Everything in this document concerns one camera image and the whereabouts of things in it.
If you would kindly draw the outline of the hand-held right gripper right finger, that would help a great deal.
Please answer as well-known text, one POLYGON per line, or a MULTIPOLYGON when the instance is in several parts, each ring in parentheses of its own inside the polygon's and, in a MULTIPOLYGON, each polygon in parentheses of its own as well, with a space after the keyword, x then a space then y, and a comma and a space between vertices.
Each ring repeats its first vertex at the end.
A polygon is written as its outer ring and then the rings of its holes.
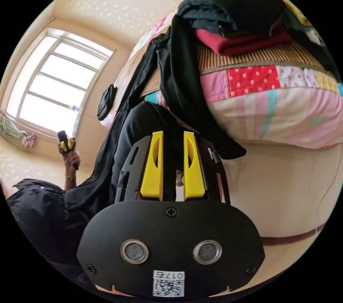
POLYGON ((184 131, 184 199, 203 199, 205 186, 200 165, 197 143, 193 132, 184 131))

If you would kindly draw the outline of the person's left hand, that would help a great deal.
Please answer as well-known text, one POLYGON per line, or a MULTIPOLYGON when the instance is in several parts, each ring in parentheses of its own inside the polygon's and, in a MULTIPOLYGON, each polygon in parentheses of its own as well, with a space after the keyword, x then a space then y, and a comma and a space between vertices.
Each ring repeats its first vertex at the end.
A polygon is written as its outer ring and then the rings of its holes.
POLYGON ((63 155, 66 173, 76 172, 80 165, 80 156, 77 151, 71 151, 68 155, 63 155))

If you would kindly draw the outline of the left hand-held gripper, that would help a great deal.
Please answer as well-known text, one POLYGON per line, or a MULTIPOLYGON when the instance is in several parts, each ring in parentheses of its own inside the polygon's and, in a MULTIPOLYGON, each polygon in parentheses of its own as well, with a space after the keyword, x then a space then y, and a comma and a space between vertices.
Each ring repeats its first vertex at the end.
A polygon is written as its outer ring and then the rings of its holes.
POLYGON ((59 153, 65 157, 69 155, 70 152, 75 150, 76 140, 75 138, 59 138, 58 149, 59 153))

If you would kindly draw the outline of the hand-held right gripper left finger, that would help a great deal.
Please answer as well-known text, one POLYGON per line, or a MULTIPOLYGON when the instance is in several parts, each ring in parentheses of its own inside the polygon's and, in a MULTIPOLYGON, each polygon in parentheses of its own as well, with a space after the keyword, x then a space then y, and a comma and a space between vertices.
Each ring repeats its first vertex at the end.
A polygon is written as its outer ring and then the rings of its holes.
POLYGON ((163 131, 152 134, 140 194, 144 199, 163 199, 163 131))

